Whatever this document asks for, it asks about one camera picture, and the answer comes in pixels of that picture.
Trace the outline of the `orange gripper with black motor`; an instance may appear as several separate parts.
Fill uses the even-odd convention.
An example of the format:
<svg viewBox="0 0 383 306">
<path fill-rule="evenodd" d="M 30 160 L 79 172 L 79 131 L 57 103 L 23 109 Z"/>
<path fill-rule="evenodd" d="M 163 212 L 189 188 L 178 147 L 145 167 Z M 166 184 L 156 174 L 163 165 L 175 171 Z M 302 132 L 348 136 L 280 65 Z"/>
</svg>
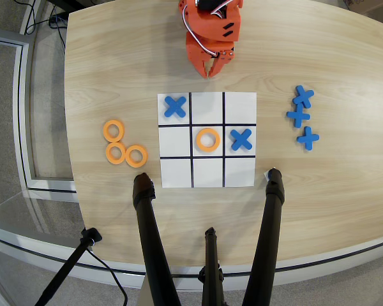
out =
<svg viewBox="0 0 383 306">
<path fill-rule="evenodd" d="M 216 76 L 236 55 L 234 42 L 212 40 L 195 33 L 186 34 L 186 51 L 194 68 L 203 78 Z M 209 75 L 206 70 L 208 62 L 213 63 Z"/>
</svg>

